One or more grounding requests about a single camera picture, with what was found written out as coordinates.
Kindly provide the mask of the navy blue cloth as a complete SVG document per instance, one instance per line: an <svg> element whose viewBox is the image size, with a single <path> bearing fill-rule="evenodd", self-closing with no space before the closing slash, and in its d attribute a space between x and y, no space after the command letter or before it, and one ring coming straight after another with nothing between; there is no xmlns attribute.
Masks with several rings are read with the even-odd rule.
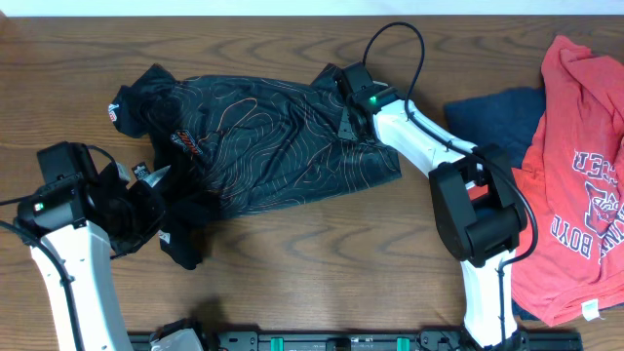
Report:
<svg viewBox="0 0 624 351"><path fill-rule="evenodd" d="M497 144L519 169L546 109L543 88L520 87L444 105L451 134L479 146Z"/></svg>

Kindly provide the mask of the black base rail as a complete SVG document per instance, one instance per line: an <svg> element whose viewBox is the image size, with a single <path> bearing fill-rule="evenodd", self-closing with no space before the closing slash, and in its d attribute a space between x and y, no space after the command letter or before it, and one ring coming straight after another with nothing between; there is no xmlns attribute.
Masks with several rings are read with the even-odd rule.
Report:
<svg viewBox="0 0 624 351"><path fill-rule="evenodd" d="M204 351L469 351L482 347L458 329L394 333L211 331L182 319L153 332L131 332L135 350Z"/></svg>

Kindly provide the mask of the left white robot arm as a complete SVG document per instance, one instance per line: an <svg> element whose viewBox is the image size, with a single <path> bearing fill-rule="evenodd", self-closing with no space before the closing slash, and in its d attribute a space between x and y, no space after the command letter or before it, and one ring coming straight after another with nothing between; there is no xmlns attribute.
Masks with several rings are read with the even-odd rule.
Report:
<svg viewBox="0 0 624 351"><path fill-rule="evenodd" d="M135 253L165 214L157 175L128 183L117 163L41 166L44 185L19 203L15 227L45 283L62 350L131 350L111 261Z"/></svg>

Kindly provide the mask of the black orange-patterned jersey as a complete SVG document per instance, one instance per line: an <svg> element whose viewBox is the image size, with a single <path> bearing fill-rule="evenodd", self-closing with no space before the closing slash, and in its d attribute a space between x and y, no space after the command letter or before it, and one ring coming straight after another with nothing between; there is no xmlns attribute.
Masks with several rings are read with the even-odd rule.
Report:
<svg viewBox="0 0 624 351"><path fill-rule="evenodd" d="M108 107L118 132L149 137L168 212L161 249L185 269L210 223L348 195L398 179L395 150L343 139L338 68L309 84L152 65Z"/></svg>

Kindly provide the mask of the red printed t-shirt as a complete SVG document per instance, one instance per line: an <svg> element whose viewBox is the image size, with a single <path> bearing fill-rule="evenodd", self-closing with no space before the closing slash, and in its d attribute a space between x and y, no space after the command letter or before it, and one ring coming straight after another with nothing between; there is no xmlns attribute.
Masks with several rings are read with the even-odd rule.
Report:
<svg viewBox="0 0 624 351"><path fill-rule="evenodd" d="M546 108L516 182L538 224L512 295L550 327L623 301L623 65L557 36Z"/></svg>

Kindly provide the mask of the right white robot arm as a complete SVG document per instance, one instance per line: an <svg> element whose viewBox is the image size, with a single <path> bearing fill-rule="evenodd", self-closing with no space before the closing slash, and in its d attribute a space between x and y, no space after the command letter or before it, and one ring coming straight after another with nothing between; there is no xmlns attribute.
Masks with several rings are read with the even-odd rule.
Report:
<svg viewBox="0 0 624 351"><path fill-rule="evenodd" d="M511 266L532 213L506 154L453 136L394 88L373 85L343 98L342 137L389 146L428 178L438 233L461 265L461 347L522 349L525 338L512 314Z"/></svg>

